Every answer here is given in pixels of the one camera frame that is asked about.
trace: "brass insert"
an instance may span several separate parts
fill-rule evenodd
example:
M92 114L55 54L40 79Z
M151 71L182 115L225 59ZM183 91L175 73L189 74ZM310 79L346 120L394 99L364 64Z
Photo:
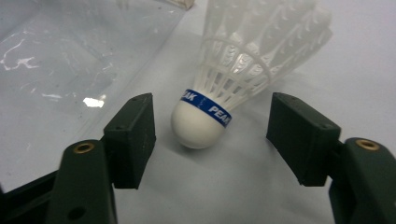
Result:
M83 154L83 153L87 153L87 152L93 150L94 148L95 148L94 144L87 142L87 143L79 144L78 146L76 146L74 148L73 151L76 154Z
M377 143L375 143L373 141L370 141L370 140L358 139L358 140L356 140L356 144L359 147L362 147L362 148L367 149L367 150L371 150L371 151L379 150L379 144L377 144Z

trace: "shuttlecock cork base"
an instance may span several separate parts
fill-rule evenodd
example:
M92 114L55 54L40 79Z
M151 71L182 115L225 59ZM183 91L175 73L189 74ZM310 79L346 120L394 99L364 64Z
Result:
M232 117L198 91L186 90L172 113L172 129L180 144L206 148L222 136Z

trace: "printed logo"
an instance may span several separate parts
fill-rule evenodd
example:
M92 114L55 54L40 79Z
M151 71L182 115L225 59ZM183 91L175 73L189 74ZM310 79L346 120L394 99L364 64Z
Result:
M186 90L180 100L204 111L207 115L224 126L224 128L227 127L232 119L231 114L224 108L197 91Z

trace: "white shuttlecock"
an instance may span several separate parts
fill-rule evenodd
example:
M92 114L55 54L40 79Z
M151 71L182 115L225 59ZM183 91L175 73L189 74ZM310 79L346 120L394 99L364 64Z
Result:
M209 0L201 72L172 114L177 140L212 146L231 110L328 42L330 21L316 0Z

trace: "screw hole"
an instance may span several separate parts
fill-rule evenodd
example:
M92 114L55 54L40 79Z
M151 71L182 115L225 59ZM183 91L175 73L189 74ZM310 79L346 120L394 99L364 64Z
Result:
M95 148L95 145L92 143L82 143L74 148L74 152L77 154L82 154L82 153L89 152L89 151L93 150L94 148Z
M362 147L367 150L372 150L372 151L379 150L379 145L377 143L369 141L369 140L359 139L359 140L356 140L356 144L359 147Z
M69 220L77 220L82 218L85 215L85 212L86 210L84 207L76 207L67 214L67 218Z

